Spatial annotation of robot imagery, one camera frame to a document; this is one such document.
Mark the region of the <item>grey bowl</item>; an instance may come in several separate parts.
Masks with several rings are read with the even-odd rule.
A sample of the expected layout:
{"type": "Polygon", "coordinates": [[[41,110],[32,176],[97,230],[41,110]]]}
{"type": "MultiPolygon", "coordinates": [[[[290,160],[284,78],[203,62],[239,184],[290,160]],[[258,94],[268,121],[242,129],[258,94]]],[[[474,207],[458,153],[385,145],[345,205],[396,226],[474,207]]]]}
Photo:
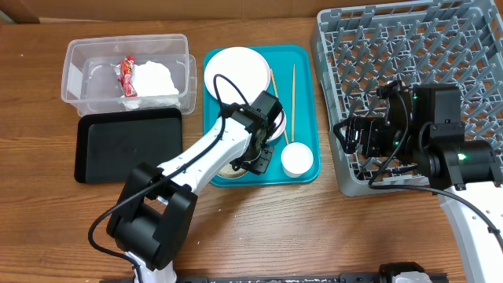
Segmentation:
{"type": "Polygon", "coordinates": [[[226,179],[235,179],[240,178],[246,175],[247,173],[248,172],[243,168],[238,168],[237,170],[234,170],[232,164],[227,164],[221,169],[221,171],[218,173],[218,176],[226,179]]]}

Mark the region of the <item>white cup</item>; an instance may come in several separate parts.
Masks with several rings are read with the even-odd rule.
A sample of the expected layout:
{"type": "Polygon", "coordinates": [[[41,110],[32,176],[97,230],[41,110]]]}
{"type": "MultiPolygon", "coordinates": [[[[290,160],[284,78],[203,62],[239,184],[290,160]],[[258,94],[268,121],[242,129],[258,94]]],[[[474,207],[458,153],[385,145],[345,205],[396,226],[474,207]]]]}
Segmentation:
{"type": "Polygon", "coordinates": [[[301,142],[290,143],[281,152],[281,165],[288,177],[300,177],[311,169],[313,163],[311,149],[301,142]]]}

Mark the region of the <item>white shallow bowl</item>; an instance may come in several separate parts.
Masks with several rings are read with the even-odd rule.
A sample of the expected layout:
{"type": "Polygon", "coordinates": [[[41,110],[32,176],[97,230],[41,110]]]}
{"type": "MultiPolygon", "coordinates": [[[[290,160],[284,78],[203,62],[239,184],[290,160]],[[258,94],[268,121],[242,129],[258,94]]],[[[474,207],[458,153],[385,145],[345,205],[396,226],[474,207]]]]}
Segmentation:
{"type": "Polygon", "coordinates": [[[273,140],[280,137],[286,128],[286,123],[287,123],[286,114],[285,111],[282,110],[281,113],[274,120],[273,133],[268,137],[266,141],[272,142],[273,140]]]}

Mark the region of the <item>white napkin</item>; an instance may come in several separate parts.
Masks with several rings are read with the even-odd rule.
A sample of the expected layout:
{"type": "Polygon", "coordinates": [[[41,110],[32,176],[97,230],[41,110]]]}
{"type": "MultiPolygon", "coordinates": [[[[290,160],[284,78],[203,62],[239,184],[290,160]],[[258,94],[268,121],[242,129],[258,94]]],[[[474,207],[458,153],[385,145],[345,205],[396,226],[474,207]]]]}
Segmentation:
{"type": "Polygon", "coordinates": [[[179,107],[179,90],[174,86],[169,68],[161,63],[147,61],[134,64],[134,89],[137,97],[125,97],[122,105],[127,110],[140,108],[175,106],[179,107]]]}

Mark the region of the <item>red snack wrapper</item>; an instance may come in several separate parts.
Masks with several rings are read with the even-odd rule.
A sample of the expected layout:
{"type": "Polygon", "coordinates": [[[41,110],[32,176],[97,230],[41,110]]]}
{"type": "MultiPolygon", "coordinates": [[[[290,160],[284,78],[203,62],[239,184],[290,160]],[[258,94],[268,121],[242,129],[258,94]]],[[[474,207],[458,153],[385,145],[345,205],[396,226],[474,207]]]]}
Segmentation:
{"type": "Polygon", "coordinates": [[[125,97],[137,97],[133,86],[134,80],[134,56],[124,57],[116,65],[116,75],[125,97]]]}

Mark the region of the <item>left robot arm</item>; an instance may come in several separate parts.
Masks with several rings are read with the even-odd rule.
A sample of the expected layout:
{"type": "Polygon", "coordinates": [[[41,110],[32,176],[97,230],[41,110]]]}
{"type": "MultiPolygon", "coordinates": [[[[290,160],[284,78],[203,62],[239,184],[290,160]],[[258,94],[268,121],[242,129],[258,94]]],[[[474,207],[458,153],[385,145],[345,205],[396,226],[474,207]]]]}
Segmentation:
{"type": "Polygon", "coordinates": [[[264,173],[274,152],[266,141],[281,113],[279,100],[266,91],[251,105],[224,105],[214,126],[185,152],[133,169],[107,233],[133,263],[136,282],[176,280],[172,261],[189,232],[198,192],[227,165],[264,173]]]}

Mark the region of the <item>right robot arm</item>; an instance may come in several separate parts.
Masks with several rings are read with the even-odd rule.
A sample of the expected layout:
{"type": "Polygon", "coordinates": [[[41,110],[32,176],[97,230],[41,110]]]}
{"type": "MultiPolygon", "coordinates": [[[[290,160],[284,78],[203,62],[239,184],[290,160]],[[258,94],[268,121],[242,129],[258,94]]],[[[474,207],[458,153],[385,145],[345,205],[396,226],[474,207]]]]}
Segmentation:
{"type": "Polygon", "coordinates": [[[468,141],[461,118],[461,92],[455,85],[407,87],[402,81],[378,86],[388,103],[383,117],[349,116],[332,132],[346,153],[412,164],[427,186],[377,185],[372,190],[414,190],[438,196],[461,254],[469,282],[502,280],[501,162],[484,140],[468,141]]]}

